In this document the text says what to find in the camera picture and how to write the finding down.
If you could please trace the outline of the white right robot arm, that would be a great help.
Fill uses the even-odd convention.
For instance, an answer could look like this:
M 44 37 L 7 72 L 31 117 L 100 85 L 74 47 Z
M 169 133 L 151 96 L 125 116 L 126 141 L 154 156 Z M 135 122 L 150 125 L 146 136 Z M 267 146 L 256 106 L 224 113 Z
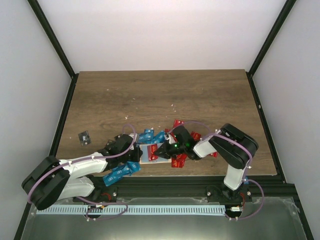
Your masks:
M 166 133 L 164 138 L 164 143 L 152 151 L 154 156 L 171 159 L 185 154 L 191 160 L 200 160 L 213 153 L 221 155 L 228 164 L 221 193 L 229 202 L 240 196 L 247 169 L 251 167 L 253 157 L 259 149 L 254 138 L 230 123 L 224 124 L 215 133 L 198 139 L 181 124 L 172 133 Z

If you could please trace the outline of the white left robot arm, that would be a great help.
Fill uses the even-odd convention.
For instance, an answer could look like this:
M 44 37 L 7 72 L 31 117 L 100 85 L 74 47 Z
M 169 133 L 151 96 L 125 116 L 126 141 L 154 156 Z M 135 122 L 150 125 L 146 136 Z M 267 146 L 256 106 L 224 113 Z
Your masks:
M 137 137 L 136 133 L 118 135 L 104 148 L 83 157 L 47 156 L 21 184 L 28 202 L 38 210 L 74 197 L 99 202 L 103 190 L 94 174 L 108 172 L 102 182 L 109 187 L 141 169 L 139 158 L 143 151 L 137 145 Z

